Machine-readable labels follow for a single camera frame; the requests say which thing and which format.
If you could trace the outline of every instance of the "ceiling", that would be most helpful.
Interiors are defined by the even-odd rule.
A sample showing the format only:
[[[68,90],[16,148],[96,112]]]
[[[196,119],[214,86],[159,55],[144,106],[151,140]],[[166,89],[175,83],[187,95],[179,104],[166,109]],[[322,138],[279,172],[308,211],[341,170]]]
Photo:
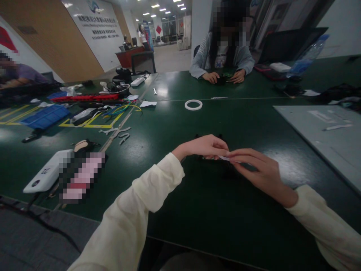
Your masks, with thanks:
[[[176,16],[184,16],[189,15],[192,10],[192,0],[181,0],[178,2],[173,2],[173,0],[108,0],[113,3],[120,3],[123,9],[123,12],[127,12],[129,10],[132,11],[133,15],[138,20],[151,20],[151,15],[157,15],[160,18],[171,17],[173,15]],[[158,8],[152,8],[152,6],[158,4]]]

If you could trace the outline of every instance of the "black chair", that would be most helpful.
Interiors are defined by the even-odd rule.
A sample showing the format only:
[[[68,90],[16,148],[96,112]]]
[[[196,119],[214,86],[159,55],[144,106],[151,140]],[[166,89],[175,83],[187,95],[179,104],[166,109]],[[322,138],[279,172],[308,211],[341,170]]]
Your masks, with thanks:
[[[154,63],[153,52],[141,52],[132,55],[132,72],[133,75],[149,73],[157,73]]]
[[[42,75],[48,79],[49,83],[54,83],[56,82],[55,79],[54,79],[54,75],[53,75],[53,72],[46,72],[46,73],[42,73]]]
[[[198,50],[199,50],[199,47],[200,47],[200,45],[197,45],[197,46],[194,48],[193,58],[196,57],[196,54],[197,54],[197,52],[198,52]]]
[[[327,29],[328,27],[307,28],[269,34],[265,38],[258,64],[297,60]]]

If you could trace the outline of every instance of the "wooden wall panel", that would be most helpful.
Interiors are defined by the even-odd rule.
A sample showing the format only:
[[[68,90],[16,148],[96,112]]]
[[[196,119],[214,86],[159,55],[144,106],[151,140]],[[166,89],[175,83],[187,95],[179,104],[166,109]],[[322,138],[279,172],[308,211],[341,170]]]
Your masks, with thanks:
[[[104,73],[60,0],[0,0],[0,15],[65,82]],[[37,34],[23,34],[19,26]]]
[[[113,6],[114,13],[117,17],[117,20],[118,20],[118,23],[120,26],[120,30],[121,30],[123,36],[126,35],[128,37],[128,41],[130,41],[130,43],[133,45],[132,37],[130,36],[128,25],[127,25],[127,22],[125,21],[124,15],[123,15],[123,10],[121,9],[121,7],[119,5],[112,4],[112,6]]]

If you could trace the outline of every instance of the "hand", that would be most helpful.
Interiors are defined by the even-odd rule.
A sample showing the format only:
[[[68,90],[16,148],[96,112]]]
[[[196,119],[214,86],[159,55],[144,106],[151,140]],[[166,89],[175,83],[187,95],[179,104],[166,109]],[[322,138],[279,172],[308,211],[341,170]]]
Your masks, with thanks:
[[[216,84],[217,83],[217,78],[219,78],[219,74],[216,72],[213,73],[205,73],[202,75],[204,80],[209,81],[211,84]]]
[[[278,163],[275,160],[253,149],[238,149],[232,151],[228,157],[239,173],[284,207],[290,208],[297,203],[298,194],[283,184]],[[251,172],[237,162],[249,163],[256,167],[258,171]]]
[[[206,158],[218,159],[218,155],[227,156],[229,149],[227,144],[214,135],[205,135],[203,137],[188,141],[179,145],[172,153],[179,161],[182,161],[188,155],[198,154]]]
[[[237,71],[233,77],[228,82],[233,82],[233,84],[242,83],[244,77],[246,76],[246,71],[244,69]]]

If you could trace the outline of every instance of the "person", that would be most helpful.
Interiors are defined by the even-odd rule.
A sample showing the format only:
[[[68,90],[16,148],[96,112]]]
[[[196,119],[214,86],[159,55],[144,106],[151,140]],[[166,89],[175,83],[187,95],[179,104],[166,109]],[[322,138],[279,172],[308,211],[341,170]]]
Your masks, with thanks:
[[[0,67],[5,69],[5,75],[2,78],[4,84],[0,86],[0,90],[49,83],[48,79],[32,67],[25,64],[17,64],[2,51],[0,51]]]
[[[242,83],[255,64],[245,43],[245,33],[240,35],[247,18],[247,1],[223,1],[217,13],[213,28],[206,35],[195,55],[189,72],[197,79],[203,78],[212,84],[217,83],[220,75],[218,68],[233,68],[235,74],[229,82]]]
[[[129,50],[133,47],[132,44],[129,42],[128,37],[126,35],[124,36],[123,46],[124,46],[125,50]]]
[[[147,39],[146,39],[146,36],[145,36],[145,33],[144,33],[144,26],[142,24],[139,25],[139,38],[140,38],[140,42],[143,44],[143,47],[146,51],[150,51],[150,47],[149,47],[149,44],[147,42]]]
[[[183,143],[153,165],[105,211],[103,220],[69,270],[136,270],[147,236],[148,212],[158,211],[185,176],[181,161],[188,155],[230,163],[255,187],[271,196],[315,236],[317,245],[337,270],[360,270],[361,236],[346,224],[308,185],[295,191],[281,181],[278,163],[252,149],[230,152],[221,139],[206,135]],[[238,162],[250,163],[248,171]]]

